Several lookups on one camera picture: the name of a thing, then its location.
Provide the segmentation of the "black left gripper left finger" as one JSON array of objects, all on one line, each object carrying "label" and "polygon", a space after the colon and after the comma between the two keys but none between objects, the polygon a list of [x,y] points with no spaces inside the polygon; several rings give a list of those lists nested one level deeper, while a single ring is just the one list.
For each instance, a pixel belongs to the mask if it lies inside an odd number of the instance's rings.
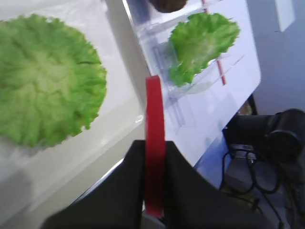
[{"label": "black left gripper left finger", "polygon": [[88,195],[50,216],[43,229],[139,229],[145,142],[135,140],[122,163]]}]

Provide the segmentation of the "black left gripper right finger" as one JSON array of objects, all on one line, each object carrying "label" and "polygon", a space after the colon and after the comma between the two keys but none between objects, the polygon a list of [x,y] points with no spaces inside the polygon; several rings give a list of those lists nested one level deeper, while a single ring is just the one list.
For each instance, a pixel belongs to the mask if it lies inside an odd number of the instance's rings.
[{"label": "black left gripper right finger", "polygon": [[272,223],[205,180],[166,142],[164,220],[168,229],[271,229]]}]

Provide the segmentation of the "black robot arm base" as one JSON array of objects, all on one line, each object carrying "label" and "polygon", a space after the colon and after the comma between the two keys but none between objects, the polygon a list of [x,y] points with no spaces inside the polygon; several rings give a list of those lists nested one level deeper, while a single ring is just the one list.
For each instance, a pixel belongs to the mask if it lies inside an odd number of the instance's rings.
[{"label": "black robot arm base", "polygon": [[235,115],[223,130],[229,145],[245,145],[268,158],[293,164],[305,147],[305,113],[288,109],[274,115]]}]

